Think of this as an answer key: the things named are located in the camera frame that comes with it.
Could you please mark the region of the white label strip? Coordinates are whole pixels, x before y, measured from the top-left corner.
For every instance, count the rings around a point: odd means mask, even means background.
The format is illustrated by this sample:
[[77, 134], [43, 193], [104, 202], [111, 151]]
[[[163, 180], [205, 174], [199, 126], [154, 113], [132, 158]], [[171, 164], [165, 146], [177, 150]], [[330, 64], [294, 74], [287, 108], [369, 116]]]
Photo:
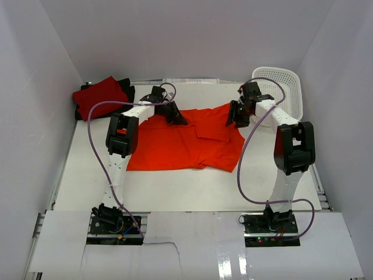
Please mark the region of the white label strip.
[[163, 82], [168, 82], [172, 84], [206, 84], [206, 85], [216, 85], [220, 83], [220, 79], [210, 79], [210, 78], [165, 78]]

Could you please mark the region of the orange t shirt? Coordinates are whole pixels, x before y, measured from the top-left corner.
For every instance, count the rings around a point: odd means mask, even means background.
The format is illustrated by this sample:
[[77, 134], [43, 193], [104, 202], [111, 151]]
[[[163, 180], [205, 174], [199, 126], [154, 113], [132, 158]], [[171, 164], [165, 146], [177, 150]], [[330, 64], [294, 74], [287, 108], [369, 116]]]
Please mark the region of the orange t shirt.
[[244, 145], [233, 125], [226, 126], [230, 105], [183, 110], [188, 125], [171, 125], [154, 115], [139, 126], [138, 147], [128, 171], [215, 169], [232, 172]]

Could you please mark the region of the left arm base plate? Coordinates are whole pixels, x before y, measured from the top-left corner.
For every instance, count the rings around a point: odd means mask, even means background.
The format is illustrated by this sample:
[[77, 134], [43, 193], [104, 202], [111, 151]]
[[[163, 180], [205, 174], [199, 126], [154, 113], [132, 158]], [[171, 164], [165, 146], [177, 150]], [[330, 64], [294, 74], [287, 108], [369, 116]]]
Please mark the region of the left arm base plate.
[[92, 214], [86, 244], [105, 246], [141, 246], [143, 238], [130, 216], [124, 215], [116, 224], [100, 220]]

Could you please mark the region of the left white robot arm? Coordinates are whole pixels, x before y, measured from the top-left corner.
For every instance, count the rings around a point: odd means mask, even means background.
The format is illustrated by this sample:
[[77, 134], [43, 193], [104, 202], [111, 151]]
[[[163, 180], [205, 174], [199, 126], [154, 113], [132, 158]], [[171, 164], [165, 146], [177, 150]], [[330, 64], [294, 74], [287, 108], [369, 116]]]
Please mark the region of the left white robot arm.
[[[90, 145], [108, 181], [104, 198], [98, 207], [92, 209], [92, 213], [111, 233], [119, 233], [125, 227], [124, 212], [130, 216], [138, 232], [142, 232], [138, 222], [124, 207], [122, 199], [118, 196], [123, 192], [125, 170], [129, 160], [138, 147], [140, 125], [155, 115], [163, 116], [169, 125], [188, 125], [174, 101], [176, 93], [177, 89], [172, 83], [164, 82], [159, 86], [153, 86], [152, 91], [137, 103], [102, 101], [89, 111], [87, 132]], [[132, 106], [128, 111], [114, 113], [110, 117], [105, 139], [109, 155], [108, 168], [105, 167], [94, 146], [90, 125], [94, 111], [106, 104]]]

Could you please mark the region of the white plastic basket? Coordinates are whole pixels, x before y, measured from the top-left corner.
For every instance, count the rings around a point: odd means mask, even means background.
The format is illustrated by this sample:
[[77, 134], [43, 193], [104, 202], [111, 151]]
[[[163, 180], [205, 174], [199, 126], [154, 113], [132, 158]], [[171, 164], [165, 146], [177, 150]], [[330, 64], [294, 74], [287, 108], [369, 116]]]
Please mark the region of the white plastic basket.
[[[288, 69], [270, 66], [261, 66], [252, 72], [252, 78], [269, 78], [277, 82], [285, 92], [285, 100], [279, 107], [291, 117], [300, 120], [303, 117], [302, 92], [298, 75]], [[282, 91], [274, 83], [268, 80], [256, 80], [263, 95], [271, 95], [275, 102], [283, 98]]]

